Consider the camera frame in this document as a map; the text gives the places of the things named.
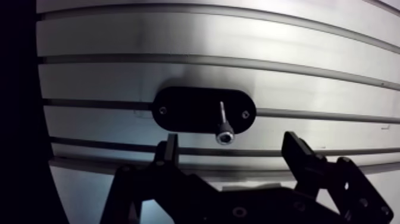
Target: metal bolt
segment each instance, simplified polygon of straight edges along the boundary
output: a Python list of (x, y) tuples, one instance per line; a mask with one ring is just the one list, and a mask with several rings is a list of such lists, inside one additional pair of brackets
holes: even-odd
[(160, 114), (166, 114), (167, 113), (166, 107), (160, 107), (160, 109), (158, 111), (160, 112)]
[(247, 215), (247, 210), (243, 207), (236, 207), (232, 210), (234, 217), (243, 218)]
[(124, 172), (128, 172), (129, 170), (130, 170), (129, 166), (122, 167), (122, 171), (124, 171)]
[(217, 142), (221, 145), (228, 145), (235, 139), (231, 132), (222, 132), (217, 135)]
[(365, 198), (360, 198), (359, 202), (362, 204), (364, 207), (368, 207), (368, 201)]
[(249, 118), (250, 117), (250, 114), (249, 114), (249, 112), (248, 111), (243, 111), (243, 113), (242, 113), (242, 118), (243, 119), (247, 119), (247, 118)]
[(388, 215), (389, 213), (390, 213), (390, 210), (389, 210), (389, 208), (388, 207), (386, 207), (386, 206), (383, 206), (382, 208), (380, 208), (383, 212), (384, 212), (384, 214), (385, 215)]
[(228, 145), (235, 139), (235, 134), (229, 122), (226, 120), (224, 102), (220, 102), (220, 116), (221, 123), (219, 124), (218, 131), (215, 133), (217, 142), (221, 145)]
[(298, 211), (301, 211), (301, 212), (305, 211), (305, 204), (300, 201), (293, 203), (293, 207), (295, 209), (297, 209)]

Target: hex socket bolt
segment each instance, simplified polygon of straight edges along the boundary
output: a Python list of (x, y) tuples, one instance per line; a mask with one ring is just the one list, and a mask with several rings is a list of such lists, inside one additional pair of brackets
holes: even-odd
[(220, 115), (221, 123), (218, 126), (217, 133), (215, 133), (215, 138), (220, 145), (228, 145), (235, 140), (235, 133), (233, 132), (233, 128), (229, 122), (226, 120), (224, 102), (220, 102)]

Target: screw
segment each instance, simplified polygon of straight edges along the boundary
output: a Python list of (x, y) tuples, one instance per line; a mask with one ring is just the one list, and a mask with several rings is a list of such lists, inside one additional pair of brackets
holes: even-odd
[(160, 114), (166, 114), (167, 113), (166, 107), (160, 107), (160, 109), (158, 111), (160, 112)]
[(362, 204), (362, 206), (368, 207), (368, 201), (367, 201), (367, 199), (361, 198), (361, 199), (359, 200), (359, 202)]
[(248, 111), (243, 111), (243, 113), (242, 113), (242, 118), (243, 119), (247, 119), (247, 118), (249, 118), (250, 117), (250, 114), (249, 114), (249, 112)]
[(218, 126), (218, 131), (215, 133), (215, 138), (220, 145), (228, 145), (235, 139), (235, 134), (229, 122), (226, 120), (224, 102), (220, 102), (221, 123)]
[(299, 201), (293, 203), (293, 207), (294, 207), (295, 209), (297, 209), (298, 211), (305, 211), (305, 204), (304, 204), (304, 203), (301, 203), (301, 202), (299, 202)]
[(232, 210), (234, 217), (243, 218), (247, 215), (247, 210), (243, 207), (236, 207)]
[(228, 145), (233, 142), (234, 139), (235, 137), (231, 132), (222, 132), (217, 135), (217, 142), (221, 145)]
[(383, 207), (380, 208), (380, 209), (384, 212), (385, 215), (388, 215), (388, 214), (390, 213), (389, 208), (386, 207), (386, 206), (383, 206)]

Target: black bracket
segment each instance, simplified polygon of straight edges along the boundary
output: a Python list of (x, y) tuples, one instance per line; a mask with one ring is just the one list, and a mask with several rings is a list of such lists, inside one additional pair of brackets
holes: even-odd
[(253, 124), (253, 100), (232, 89), (169, 87), (157, 93), (151, 109), (154, 120), (172, 132), (216, 133), (222, 124), (221, 102), (234, 133)]
[(340, 215), (351, 223), (389, 223), (393, 211), (347, 157), (336, 163), (315, 154), (294, 132), (286, 132), (282, 156), (297, 180), (295, 190), (317, 198), (319, 189), (327, 189)]
[[(144, 170), (123, 166), (115, 173), (101, 224), (139, 223), (142, 201), (154, 199), (181, 223), (354, 223), (386, 224), (393, 212), (348, 158), (329, 163), (293, 132), (286, 132), (282, 154), (296, 177), (296, 188), (218, 192), (196, 175), (178, 169), (177, 135), (158, 144)], [(328, 189), (340, 214), (315, 201)]]

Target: black oval plate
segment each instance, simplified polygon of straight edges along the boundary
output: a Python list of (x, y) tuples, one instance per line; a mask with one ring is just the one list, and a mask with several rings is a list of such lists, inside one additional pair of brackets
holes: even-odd
[[(168, 87), (152, 103), (154, 120), (173, 132), (215, 133), (221, 123), (220, 102), (235, 133), (242, 133), (254, 122), (256, 108), (244, 92), (234, 89)], [(244, 111), (248, 117), (243, 118)]]

